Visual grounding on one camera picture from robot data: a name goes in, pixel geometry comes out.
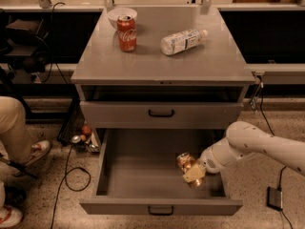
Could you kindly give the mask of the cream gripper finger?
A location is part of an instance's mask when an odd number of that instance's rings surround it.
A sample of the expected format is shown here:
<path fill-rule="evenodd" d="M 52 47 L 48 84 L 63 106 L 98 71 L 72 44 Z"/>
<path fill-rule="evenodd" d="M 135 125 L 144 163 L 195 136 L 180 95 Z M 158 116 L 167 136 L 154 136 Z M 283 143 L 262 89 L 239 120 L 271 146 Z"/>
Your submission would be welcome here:
<path fill-rule="evenodd" d="M 206 175 L 206 168 L 199 164 L 195 163 L 184 173 L 183 178 L 187 183 L 193 182 L 197 179 L 201 179 Z"/>

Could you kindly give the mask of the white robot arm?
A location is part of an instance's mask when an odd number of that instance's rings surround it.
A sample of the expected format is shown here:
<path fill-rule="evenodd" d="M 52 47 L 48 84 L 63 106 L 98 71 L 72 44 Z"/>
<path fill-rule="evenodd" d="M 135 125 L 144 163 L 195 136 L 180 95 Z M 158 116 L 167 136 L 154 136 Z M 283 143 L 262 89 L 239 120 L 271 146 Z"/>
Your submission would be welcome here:
<path fill-rule="evenodd" d="M 216 174 L 228 165 L 254 154 L 262 154 L 305 176 L 305 143 L 270 135 L 244 121 L 232 123 L 225 136 L 205 149 L 184 173 L 187 183 Z"/>

